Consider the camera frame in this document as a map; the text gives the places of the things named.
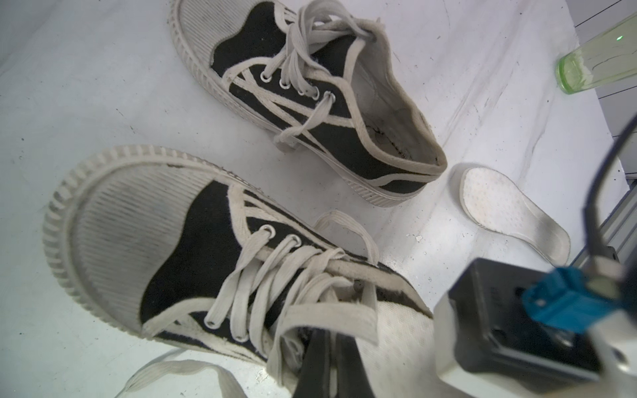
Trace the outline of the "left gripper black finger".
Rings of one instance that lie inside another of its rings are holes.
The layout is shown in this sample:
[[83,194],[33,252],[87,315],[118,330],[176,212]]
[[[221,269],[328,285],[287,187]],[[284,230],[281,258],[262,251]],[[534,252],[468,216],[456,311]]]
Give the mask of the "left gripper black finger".
[[373,397],[355,338],[312,332],[294,397]]

